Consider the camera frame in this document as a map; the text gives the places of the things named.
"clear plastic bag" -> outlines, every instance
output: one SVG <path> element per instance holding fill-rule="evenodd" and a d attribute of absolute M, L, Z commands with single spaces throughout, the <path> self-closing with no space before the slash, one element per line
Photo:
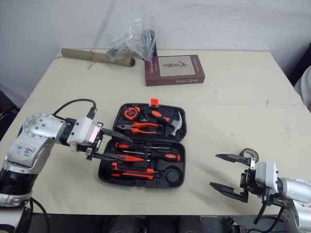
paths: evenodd
<path fill-rule="evenodd" d="M 107 55 L 112 61 L 133 57 L 136 54 L 145 61 L 152 61 L 156 44 L 156 34 L 149 28 L 147 19 L 135 19 L 129 31 L 114 39 L 108 47 Z"/>

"open tool case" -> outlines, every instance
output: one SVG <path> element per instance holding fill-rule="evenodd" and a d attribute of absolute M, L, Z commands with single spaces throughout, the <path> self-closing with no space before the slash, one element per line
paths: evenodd
<path fill-rule="evenodd" d="M 175 135 L 174 127 L 170 123 L 178 128 Z M 131 155 L 150 161 L 112 163 L 102 160 L 98 172 L 102 181 L 147 188 L 177 188 L 182 185 L 185 177 L 186 151 L 179 142 L 187 131 L 185 111 L 182 108 L 158 105 L 157 99 L 152 99 L 151 105 L 126 103 L 118 112 L 113 130 L 128 136 L 134 143 L 122 143 L 112 138 L 107 143 L 105 152 Z"/>

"book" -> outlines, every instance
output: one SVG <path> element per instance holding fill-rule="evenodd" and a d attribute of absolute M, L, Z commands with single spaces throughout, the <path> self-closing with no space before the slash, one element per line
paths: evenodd
<path fill-rule="evenodd" d="M 198 55 L 156 56 L 145 61 L 146 86 L 203 83 L 204 78 Z"/>

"orange pliers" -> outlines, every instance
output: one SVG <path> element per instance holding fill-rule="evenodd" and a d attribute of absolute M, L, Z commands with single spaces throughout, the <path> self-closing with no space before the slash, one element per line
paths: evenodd
<path fill-rule="evenodd" d="M 154 123 L 139 123 L 135 122 L 134 124 L 124 124 L 124 125 L 118 125 L 117 128 L 121 130 L 130 130 L 132 133 L 157 133 L 157 131 L 143 131 L 140 130 L 141 128 L 146 128 L 146 127 L 155 127 L 159 128 L 159 125 L 154 124 Z"/>

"white table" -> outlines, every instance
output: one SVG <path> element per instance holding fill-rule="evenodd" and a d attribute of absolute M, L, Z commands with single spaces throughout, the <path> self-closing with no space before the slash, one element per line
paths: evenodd
<path fill-rule="evenodd" d="M 255 215 L 261 200 L 248 204 L 227 198 L 209 186 L 217 182 L 239 187 L 242 164 L 214 155 L 255 149 L 261 161 L 274 161 L 280 177 L 311 176 L 311 117 L 269 52 L 160 50 L 159 55 L 198 54 L 204 84 L 146 87 L 144 64 L 134 67 L 59 58 L 52 62 L 0 142 L 1 163 L 24 119 L 53 112 L 76 98 L 97 102 L 95 120 L 111 128 L 119 107 L 127 102 L 182 107 L 186 111 L 186 177 L 178 189 L 147 189 L 104 183 L 100 161 L 55 145 L 34 185 L 33 196 L 49 213 L 99 215 Z M 83 117 L 89 105 L 77 103 L 64 117 Z M 105 137 L 103 146 L 109 140 Z M 266 213 L 276 214 L 275 207 Z"/>

